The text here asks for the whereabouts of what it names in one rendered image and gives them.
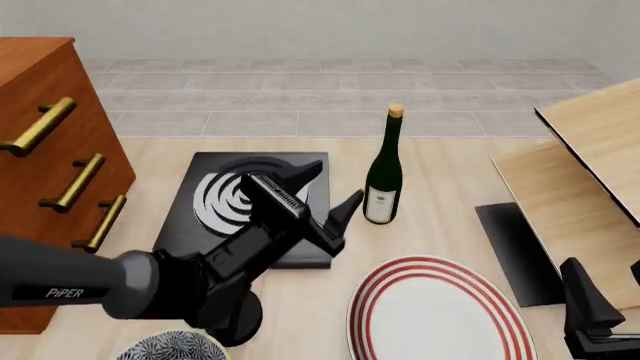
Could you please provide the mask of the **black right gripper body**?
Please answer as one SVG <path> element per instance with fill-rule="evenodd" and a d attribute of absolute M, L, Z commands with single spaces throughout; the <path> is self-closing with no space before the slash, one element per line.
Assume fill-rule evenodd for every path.
<path fill-rule="evenodd" d="M 640 360 L 640 333 L 613 334 L 598 329 L 596 334 L 564 328 L 565 343 L 573 360 Z"/>

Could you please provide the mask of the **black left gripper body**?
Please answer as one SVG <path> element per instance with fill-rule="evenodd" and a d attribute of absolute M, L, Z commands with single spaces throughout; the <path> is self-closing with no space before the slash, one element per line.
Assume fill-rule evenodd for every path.
<path fill-rule="evenodd" d="M 280 188 L 273 181 L 272 173 L 242 176 L 241 190 L 252 202 L 251 221 L 267 230 L 276 249 L 289 251 L 301 240 L 312 243 L 312 219 L 315 218 L 309 206 L 297 195 L 282 197 L 277 194 Z M 345 245 L 316 247 L 330 257 L 336 257 Z"/>

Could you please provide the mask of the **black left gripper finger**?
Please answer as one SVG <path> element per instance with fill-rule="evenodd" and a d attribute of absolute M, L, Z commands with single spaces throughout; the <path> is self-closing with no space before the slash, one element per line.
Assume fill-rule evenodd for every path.
<path fill-rule="evenodd" d="M 323 163 L 320 160 L 275 170 L 272 179 L 280 188 L 276 193 L 282 197 L 296 196 L 309 182 L 319 176 L 322 170 Z"/>
<path fill-rule="evenodd" d="M 359 189 L 331 209 L 323 224 L 312 219 L 312 243 L 317 246 L 344 246 L 347 227 L 363 199 L 364 191 Z"/>

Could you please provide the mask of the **dark green wine bottle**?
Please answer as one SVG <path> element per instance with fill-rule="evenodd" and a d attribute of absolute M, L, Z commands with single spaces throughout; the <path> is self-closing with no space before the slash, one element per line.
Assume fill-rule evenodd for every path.
<path fill-rule="evenodd" d="M 388 107 L 383 142 L 366 176 L 363 215 L 373 224 L 389 224 L 397 214 L 403 185 L 398 145 L 404 107 Z"/>

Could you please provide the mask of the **wooden cabinet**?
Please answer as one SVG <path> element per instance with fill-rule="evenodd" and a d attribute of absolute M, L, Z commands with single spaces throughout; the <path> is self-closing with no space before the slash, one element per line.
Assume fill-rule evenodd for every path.
<path fill-rule="evenodd" d="M 65 97 L 76 102 L 75 110 L 29 155 L 0 150 L 0 236 L 87 253 L 71 242 L 92 235 L 104 212 L 98 203 L 126 196 L 134 170 L 72 38 L 0 38 L 0 142 L 15 140 L 39 119 L 39 105 Z M 38 206 L 58 197 L 79 173 L 73 161 L 95 153 L 105 163 L 69 212 Z M 0 308 L 0 335 L 39 334 L 59 306 Z"/>

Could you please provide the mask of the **pale wood box with black edges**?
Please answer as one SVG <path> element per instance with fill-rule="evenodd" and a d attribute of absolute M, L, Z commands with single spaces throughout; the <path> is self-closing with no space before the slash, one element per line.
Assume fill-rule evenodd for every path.
<path fill-rule="evenodd" d="M 615 308 L 640 309 L 640 78 L 534 112 L 553 140 L 494 167 L 554 266 L 575 257 Z"/>

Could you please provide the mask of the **flat black stove plate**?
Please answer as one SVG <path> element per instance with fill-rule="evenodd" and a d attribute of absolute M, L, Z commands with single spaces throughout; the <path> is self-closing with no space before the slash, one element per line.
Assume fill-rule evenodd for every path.
<path fill-rule="evenodd" d="M 154 248 L 176 257 L 211 251 L 250 220 L 251 202 L 239 188 L 243 174 L 272 173 L 313 161 L 323 163 L 322 173 L 297 197 L 317 220 L 325 221 L 330 208 L 326 152 L 195 153 Z"/>

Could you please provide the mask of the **white plate with red rings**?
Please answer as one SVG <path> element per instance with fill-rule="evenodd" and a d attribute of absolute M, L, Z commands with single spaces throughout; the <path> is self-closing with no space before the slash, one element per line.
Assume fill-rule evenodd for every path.
<path fill-rule="evenodd" d="M 483 275 L 434 255 L 396 257 L 355 288 L 353 360 L 538 360 L 515 305 Z"/>

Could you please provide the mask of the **black and white patterned bowl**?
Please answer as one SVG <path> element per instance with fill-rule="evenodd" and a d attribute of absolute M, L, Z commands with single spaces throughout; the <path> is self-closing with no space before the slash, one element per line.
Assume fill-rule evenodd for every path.
<path fill-rule="evenodd" d="M 171 330 L 137 341 L 115 360 L 231 360 L 231 357 L 208 335 Z"/>

